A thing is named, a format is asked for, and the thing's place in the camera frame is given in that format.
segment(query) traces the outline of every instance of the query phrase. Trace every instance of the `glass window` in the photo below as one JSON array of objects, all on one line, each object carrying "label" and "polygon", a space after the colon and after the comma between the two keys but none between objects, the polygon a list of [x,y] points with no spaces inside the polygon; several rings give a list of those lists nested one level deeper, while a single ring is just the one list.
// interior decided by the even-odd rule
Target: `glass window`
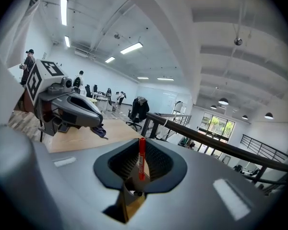
[{"label": "glass window", "polygon": [[231,135],[231,132],[232,132],[232,130],[233,130],[233,128],[234,128],[234,125],[235,125],[234,122],[228,121],[227,124],[226,124],[226,126],[225,126],[225,128],[223,128],[224,133],[223,133],[222,136],[224,136],[224,137],[226,137],[226,138],[229,138],[230,135]]},{"label": "glass window", "polygon": [[209,131],[222,135],[227,120],[221,117],[213,116],[210,121]]},{"label": "glass window", "polygon": [[211,119],[212,119],[212,114],[205,113],[204,117],[202,119],[202,123],[201,123],[200,128],[208,129]]},{"label": "glass window", "polygon": [[209,113],[205,113],[202,119],[202,123],[200,125],[200,129],[198,132],[204,133],[204,130],[208,130],[210,135],[214,136],[214,134],[218,134],[223,136],[224,138],[229,138],[232,130],[234,128],[235,122],[227,120],[225,118],[221,118],[219,116],[215,116]]}]

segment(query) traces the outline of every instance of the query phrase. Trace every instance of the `security camera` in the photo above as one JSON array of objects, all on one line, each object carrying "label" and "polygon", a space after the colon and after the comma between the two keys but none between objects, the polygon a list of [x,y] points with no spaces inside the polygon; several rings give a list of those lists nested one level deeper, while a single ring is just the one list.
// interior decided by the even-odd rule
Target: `security camera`
[{"label": "security camera", "polygon": [[237,37],[237,38],[235,38],[234,43],[235,43],[235,45],[240,46],[242,44],[242,39]]}]

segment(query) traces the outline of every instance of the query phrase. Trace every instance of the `wooden desk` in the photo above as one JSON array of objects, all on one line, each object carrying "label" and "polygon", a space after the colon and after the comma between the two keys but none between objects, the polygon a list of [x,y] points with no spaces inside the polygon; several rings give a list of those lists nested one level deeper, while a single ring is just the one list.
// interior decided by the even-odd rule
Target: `wooden desk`
[{"label": "wooden desk", "polygon": [[88,127],[81,127],[80,129],[70,127],[67,133],[57,132],[55,134],[52,146],[48,151],[52,153],[95,148],[118,141],[142,137],[120,119],[104,119],[102,123],[104,124],[103,128],[107,132],[106,137],[109,140],[100,138]]}]

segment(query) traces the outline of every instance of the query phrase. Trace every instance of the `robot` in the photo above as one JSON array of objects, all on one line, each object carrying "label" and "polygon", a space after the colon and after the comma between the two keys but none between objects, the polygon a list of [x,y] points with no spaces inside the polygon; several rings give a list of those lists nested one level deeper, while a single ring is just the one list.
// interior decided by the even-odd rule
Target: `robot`
[{"label": "robot", "polygon": [[[43,133],[54,136],[60,128],[96,127],[102,123],[98,108],[74,92],[72,80],[56,63],[36,60],[26,84],[35,116],[43,123]],[[45,104],[51,106],[46,113]]]}]

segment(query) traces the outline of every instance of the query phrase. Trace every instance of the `white label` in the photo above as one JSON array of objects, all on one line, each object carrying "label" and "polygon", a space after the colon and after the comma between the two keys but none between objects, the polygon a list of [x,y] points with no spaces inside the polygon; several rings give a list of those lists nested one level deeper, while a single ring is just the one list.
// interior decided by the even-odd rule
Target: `white label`
[{"label": "white label", "polygon": [[251,212],[251,209],[240,199],[224,179],[216,180],[213,186],[235,220],[239,220]]}]

